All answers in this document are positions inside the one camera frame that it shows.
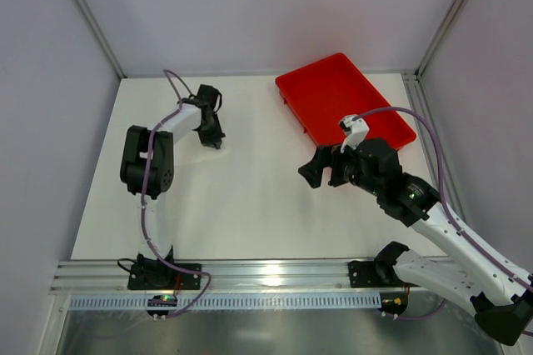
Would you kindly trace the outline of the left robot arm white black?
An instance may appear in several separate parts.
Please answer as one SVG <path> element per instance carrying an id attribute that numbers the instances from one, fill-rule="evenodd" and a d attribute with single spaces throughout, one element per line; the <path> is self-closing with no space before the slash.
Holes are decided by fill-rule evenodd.
<path id="1" fill-rule="evenodd" d="M 218 117 L 222 94 L 202 84 L 197 93 L 179 98 L 176 107 L 153 128 L 132 125 L 126 134 L 120 179 L 139 199 L 141 245 L 128 269 L 130 290 L 198 290 L 202 265 L 177 263 L 166 193 L 174 180 L 174 146 L 195 132 L 200 144 L 219 150 L 225 133 Z"/>

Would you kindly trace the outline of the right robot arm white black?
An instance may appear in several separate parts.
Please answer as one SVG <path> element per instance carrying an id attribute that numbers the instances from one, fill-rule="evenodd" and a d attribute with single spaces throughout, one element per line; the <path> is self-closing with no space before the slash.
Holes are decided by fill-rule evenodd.
<path id="1" fill-rule="evenodd" d="M 380 138 L 355 147 L 319 146 L 299 174 L 312 188 L 321 186 L 324 168 L 329 186 L 350 183 L 376 198 L 390 218 L 412 228 L 449 256 L 460 270 L 431 261 L 399 242 L 387 244 L 373 260 L 385 284 L 426 288 L 469 313 L 489 337 L 516 344 L 532 321 L 532 275 L 480 239 L 425 180 L 404 172 L 394 148 Z"/>

